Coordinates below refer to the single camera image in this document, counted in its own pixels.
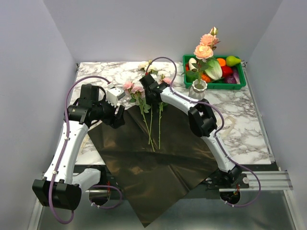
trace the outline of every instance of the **white vase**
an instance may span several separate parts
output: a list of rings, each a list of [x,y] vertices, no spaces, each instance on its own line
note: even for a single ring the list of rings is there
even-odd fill
[[[202,100],[205,98],[206,89],[207,83],[204,80],[201,80],[199,84],[198,80],[195,80],[189,89],[189,97],[197,100]]]

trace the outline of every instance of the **white wall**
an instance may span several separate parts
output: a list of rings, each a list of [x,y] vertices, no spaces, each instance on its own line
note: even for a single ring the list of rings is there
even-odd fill
[[[248,59],[282,0],[44,0],[77,61],[182,60],[213,26],[216,54]]]
[[[0,229],[25,230],[76,68],[41,0],[2,1],[0,31]]]
[[[288,170],[307,226],[307,1],[283,0],[248,63],[276,161]]]

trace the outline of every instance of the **green plastic crate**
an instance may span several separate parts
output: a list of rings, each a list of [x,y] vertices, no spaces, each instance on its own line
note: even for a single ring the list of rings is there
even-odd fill
[[[226,57],[228,56],[223,56],[223,55],[216,55],[214,56],[215,58],[224,58],[226,59]],[[186,64],[189,62],[190,58],[196,58],[195,55],[184,55],[183,56],[183,69],[186,69]],[[240,78],[240,84],[228,84],[228,83],[224,83],[223,80],[221,80],[221,82],[213,82],[213,83],[208,83],[207,89],[215,89],[215,90],[239,90],[242,87],[246,86],[246,81],[244,78],[244,73],[243,73],[243,69],[241,66],[241,63],[235,65],[235,67],[237,68],[238,72],[239,72],[239,78]],[[192,82],[187,82],[187,76],[186,74],[184,74],[184,84],[186,85],[186,88],[188,89],[191,85]]]

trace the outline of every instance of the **marble tabletop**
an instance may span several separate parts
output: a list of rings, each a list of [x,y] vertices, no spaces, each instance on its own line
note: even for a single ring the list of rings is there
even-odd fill
[[[144,75],[139,69],[140,62],[86,62],[81,63],[77,79],[86,76],[97,75],[107,78],[114,86],[121,87],[126,81],[138,83]],[[175,69],[170,62],[154,62],[153,65],[160,74],[173,77]],[[182,63],[177,62],[177,77],[174,89],[188,95],[188,89],[183,83]],[[108,89],[107,83],[100,79],[87,79],[84,83],[99,85]],[[72,93],[71,103],[80,95],[81,83]],[[259,124],[255,106],[250,95],[248,86],[241,90],[207,90],[205,98],[218,107],[225,118],[225,127],[220,132],[228,151],[234,160],[240,164],[270,164],[269,152]],[[120,102],[126,109],[133,106],[126,96]],[[216,114],[218,126],[221,124],[220,117]],[[76,164],[104,164],[99,153],[94,147],[88,135],[83,140],[77,157]]]

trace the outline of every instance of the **black cloth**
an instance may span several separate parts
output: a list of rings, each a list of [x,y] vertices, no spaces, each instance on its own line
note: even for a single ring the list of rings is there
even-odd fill
[[[217,163],[205,142],[191,132],[188,116],[171,105],[162,112],[161,149],[159,113],[153,113],[155,152],[148,145],[140,108],[126,110],[124,119],[126,124],[118,129],[100,124],[89,136],[146,227],[215,171]],[[150,113],[146,120],[149,126]]]

